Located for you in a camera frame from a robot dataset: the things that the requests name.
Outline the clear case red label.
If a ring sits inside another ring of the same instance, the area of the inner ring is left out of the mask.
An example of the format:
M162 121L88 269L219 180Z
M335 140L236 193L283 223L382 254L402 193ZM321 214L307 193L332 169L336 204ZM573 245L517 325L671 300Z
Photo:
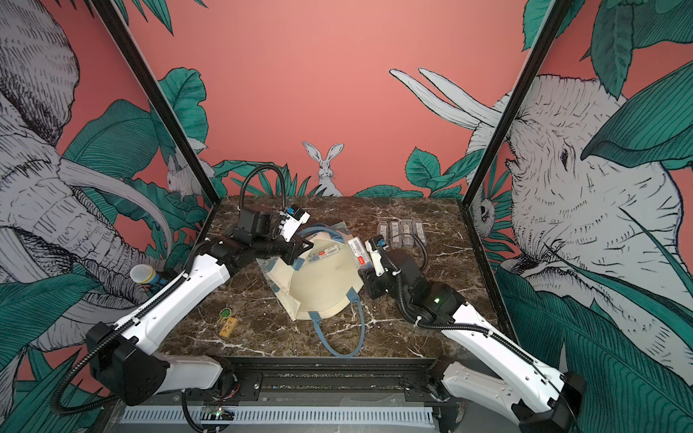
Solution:
M355 263L357 264L359 270L368 270L373 268L370 254L368 251L366 251L366 247L359 237L356 236L348 240L348 246L352 251L355 258Z

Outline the cream canvas tote bag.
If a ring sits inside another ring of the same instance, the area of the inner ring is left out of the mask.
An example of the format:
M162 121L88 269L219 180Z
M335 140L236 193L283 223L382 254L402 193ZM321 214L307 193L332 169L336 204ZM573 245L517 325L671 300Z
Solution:
M322 224L307 227L301 236L313 243L312 249L300 256L292 265L280 258L257 261L274 296L286 310L290 319L309 320L321 344L334 357L351 358L359 355L366 340L366 317L359 292L364 283L359 268L348 246L354 236L343 222L333 226ZM333 244L339 253L319 260L317 252ZM335 350L321 329L321 323L339 314L346 307L357 309L360 336L357 347L349 353Z

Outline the clear compass case barcode label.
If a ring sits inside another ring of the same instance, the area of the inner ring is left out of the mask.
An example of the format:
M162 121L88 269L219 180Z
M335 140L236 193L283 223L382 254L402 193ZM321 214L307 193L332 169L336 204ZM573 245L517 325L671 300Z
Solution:
M376 233L387 242L389 239L389 224L386 221L379 221Z

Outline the clear compass case gold label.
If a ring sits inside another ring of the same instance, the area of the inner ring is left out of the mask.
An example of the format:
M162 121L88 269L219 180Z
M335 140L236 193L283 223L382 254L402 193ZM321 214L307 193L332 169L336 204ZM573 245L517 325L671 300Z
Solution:
M391 221L389 225L390 245L393 249L402 247L402 233L399 221Z

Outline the clear case blue parts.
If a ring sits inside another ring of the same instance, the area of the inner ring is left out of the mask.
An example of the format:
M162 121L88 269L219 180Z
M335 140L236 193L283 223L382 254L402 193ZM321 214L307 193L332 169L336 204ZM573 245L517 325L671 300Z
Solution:
M420 219L413 220L413 225L414 225L416 236L418 236L418 238L420 239L420 241L422 241L422 243L424 245L427 245L428 244L428 238L426 236L424 224L423 224L422 220L420 220Z

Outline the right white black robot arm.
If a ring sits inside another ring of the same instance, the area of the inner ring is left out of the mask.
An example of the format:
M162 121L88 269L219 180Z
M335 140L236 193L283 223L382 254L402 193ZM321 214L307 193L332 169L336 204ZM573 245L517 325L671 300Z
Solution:
M478 403L523 432L579 431L587 387L582 376L530 355L446 283L430 283L420 272L369 270L360 276L368 294L392 296L415 328L441 332L491 369L487 375L460 362L445 364L434 379L449 396Z

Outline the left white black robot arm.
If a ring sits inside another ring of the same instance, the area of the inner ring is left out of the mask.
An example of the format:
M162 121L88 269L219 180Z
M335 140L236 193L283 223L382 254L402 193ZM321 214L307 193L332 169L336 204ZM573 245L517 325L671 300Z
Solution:
M250 245L219 236L205 241L191 261L149 301L112 325L88 332L90 372L117 400L137 406L160 393L209 390L216 398L234 393L234 368L220 357L162 355L164 339L211 292L258 258L279 258L292 265L310 251L312 242L257 238Z

